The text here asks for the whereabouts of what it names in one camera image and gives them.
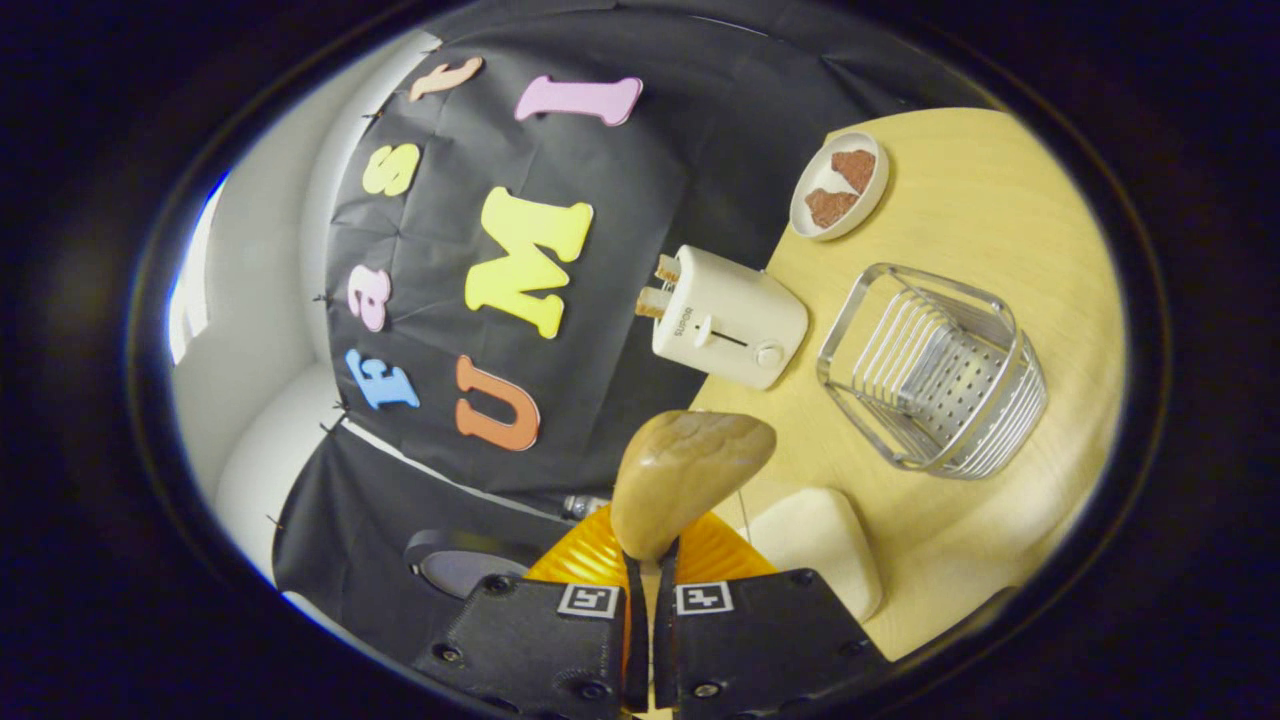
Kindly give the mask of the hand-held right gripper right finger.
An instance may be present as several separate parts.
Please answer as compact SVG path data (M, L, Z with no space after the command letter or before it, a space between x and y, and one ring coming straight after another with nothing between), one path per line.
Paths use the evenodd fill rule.
M815 569L781 571L713 514L660 559L653 698L676 717L790 717L890 661Z

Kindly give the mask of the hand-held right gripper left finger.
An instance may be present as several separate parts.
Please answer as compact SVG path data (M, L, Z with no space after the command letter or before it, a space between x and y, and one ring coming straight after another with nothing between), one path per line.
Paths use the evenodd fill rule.
M522 577L488 575L413 669L524 717L643 711L643 582L611 507L581 520Z

